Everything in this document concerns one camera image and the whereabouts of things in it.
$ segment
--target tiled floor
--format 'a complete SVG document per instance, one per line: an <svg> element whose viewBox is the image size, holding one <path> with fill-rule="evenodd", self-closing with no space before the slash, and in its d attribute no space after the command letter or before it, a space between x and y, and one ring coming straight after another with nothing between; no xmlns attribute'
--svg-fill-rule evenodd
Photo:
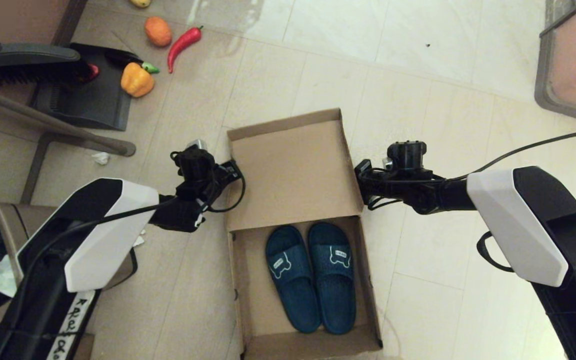
<svg viewBox="0 0 576 360"><path fill-rule="evenodd" d="M575 119L531 100L541 1L357 4L153 0L137 10L127 0L90 0L75 41L128 48L164 66L167 51L148 44L144 17L164 14L175 35L206 25L203 39L183 52L174 75L156 75L154 91L132 101L126 132L97 131L133 141L133 157L99 166L90 150L53 144L33 202L57 205L100 176L168 194L181 180L169 152L199 137L224 161L229 128L330 107L342 109L355 164L378 161L392 142L423 140L425 166L448 177L576 131ZM576 139L497 167L526 164L576 196ZM530 285L478 256L485 226L476 213L419 216L392 205L363 219L384 350L355 360L564 359ZM238 359L225 236L219 214L192 234L148 227L139 271L100 299L89 326L93 358Z"/></svg>

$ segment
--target pair of slippers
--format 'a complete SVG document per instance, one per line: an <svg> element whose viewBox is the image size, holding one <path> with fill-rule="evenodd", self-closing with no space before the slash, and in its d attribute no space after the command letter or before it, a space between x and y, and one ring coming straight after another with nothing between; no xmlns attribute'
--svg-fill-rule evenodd
<svg viewBox="0 0 576 360"><path fill-rule="evenodd" d="M352 251L344 232L331 223L316 223L304 239L293 226L277 228L265 246L265 258L283 309L292 326L312 333L323 323L332 334L355 324Z"/></svg>

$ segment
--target slipper logo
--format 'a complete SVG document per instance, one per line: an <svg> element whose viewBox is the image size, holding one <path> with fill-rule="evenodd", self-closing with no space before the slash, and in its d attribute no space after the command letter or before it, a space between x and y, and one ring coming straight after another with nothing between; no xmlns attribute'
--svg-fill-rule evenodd
<svg viewBox="0 0 576 360"><path fill-rule="evenodd" d="M270 268L270 272L272 273L272 276L274 276L275 279L281 279L282 277L282 272L284 271L288 271L293 267L292 262L290 262L290 260L288 260L288 255L286 255L286 253L283 253L283 257L280 257L279 260L275 261L274 264L272 264L272 268Z"/></svg>
<svg viewBox="0 0 576 360"><path fill-rule="evenodd" d="M330 246L330 263L331 264L341 264L344 268L350 268L350 254L345 253L342 250L332 250Z"/></svg>

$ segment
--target red chili pepper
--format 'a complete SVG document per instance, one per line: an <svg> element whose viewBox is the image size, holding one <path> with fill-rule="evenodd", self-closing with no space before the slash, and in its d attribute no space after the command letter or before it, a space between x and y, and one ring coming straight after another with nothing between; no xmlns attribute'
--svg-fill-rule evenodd
<svg viewBox="0 0 576 360"><path fill-rule="evenodd" d="M172 66L175 63L177 55L185 50L185 48L202 39L202 28L203 26L193 27L184 32L183 35L179 36L179 38L170 47L170 51L168 52L168 72L170 74L172 74Z"/></svg>

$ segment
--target cardboard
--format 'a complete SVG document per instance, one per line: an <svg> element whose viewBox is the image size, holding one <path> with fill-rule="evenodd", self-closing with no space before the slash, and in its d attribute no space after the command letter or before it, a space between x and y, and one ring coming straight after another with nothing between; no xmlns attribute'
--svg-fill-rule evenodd
<svg viewBox="0 0 576 360"><path fill-rule="evenodd" d="M360 214L364 207L344 136L341 111L330 109L228 132L246 179L246 194L226 213L242 359L315 360L382 348ZM240 196L235 183L231 205ZM288 321L266 264L265 247L278 226L292 224L307 241L325 221L347 235L354 258L356 320L344 335L299 333Z"/></svg>

